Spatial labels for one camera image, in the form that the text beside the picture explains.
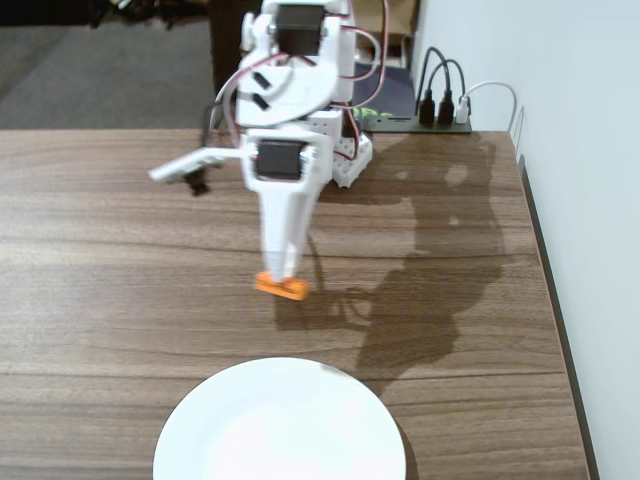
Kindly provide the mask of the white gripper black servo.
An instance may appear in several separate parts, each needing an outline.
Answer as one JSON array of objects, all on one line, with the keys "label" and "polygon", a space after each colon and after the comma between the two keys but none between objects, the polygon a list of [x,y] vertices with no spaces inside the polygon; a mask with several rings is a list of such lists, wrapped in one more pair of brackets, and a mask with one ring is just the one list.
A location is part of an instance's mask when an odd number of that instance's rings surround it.
[{"label": "white gripper black servo", "polygon": [[[244,184],[258,193],[264,266],[272,279],[295,277],[315,208],[311,192],[331,180],[331,138],[254,128],[241,135],[240,152]],[[291,193],[311,193],[296,197],[292,223]]]}]

